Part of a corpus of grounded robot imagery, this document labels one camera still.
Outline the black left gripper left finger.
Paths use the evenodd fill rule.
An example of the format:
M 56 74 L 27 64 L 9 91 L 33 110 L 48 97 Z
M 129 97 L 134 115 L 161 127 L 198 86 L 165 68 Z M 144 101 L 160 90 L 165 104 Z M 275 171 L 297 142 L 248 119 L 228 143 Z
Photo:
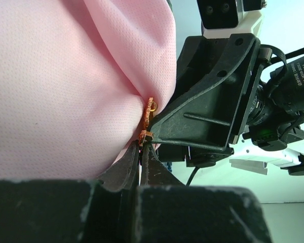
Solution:
M 95 179 L 0 180 L 0 242 L 130 242 L 139 147 Z

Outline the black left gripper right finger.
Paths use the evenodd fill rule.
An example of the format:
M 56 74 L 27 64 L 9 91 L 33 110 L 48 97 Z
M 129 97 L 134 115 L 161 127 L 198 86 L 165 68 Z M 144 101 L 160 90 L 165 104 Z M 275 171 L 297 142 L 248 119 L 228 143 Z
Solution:
M 261 205 L 247 188 L 185 186 L 146 145 L 135 197 L 136 242 L 270 242 Z

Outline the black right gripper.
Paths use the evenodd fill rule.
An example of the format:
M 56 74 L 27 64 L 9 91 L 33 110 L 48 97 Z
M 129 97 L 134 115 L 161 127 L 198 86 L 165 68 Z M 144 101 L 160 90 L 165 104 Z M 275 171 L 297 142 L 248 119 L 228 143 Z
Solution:
M 252 34 L 190 36 L 177 61 L 175 93 L 152 119 L 153 143 L 223 151 L 243 133 L 272 49 Z

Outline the red maple leaf brooch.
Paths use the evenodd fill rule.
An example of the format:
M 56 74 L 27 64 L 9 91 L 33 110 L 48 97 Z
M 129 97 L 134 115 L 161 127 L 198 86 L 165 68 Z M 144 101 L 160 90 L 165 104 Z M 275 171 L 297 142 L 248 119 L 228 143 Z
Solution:
M 144 109 L 143 120 L 142 120 L 142 130 L 138 137 L 139 147 L 143 147 L 145 143 L 153 140 L 153 133 L 148 130 L 149 124 L 154 118 L 154 114 L 158 109 L 157 103 L 154 101 L 153 97 L 149 97 L 147 105 Z

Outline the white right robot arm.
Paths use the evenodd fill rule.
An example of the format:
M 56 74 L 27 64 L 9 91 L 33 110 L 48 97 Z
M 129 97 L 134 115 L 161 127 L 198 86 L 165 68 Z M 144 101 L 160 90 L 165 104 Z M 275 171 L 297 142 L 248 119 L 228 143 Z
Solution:
M 304 176 L 304 48 L 285 54 L 250 33 L 188 37 L 174 94 L 148 131 L 164 162 L 198 169 L 227 159 Z

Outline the pink t-shirt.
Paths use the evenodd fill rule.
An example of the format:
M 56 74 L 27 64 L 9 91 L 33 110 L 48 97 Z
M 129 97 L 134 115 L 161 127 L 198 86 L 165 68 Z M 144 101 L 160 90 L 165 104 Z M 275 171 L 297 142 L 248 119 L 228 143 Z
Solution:
M 176 79 L 168 1 L 0 1 L 0 179 L 95 178 Z

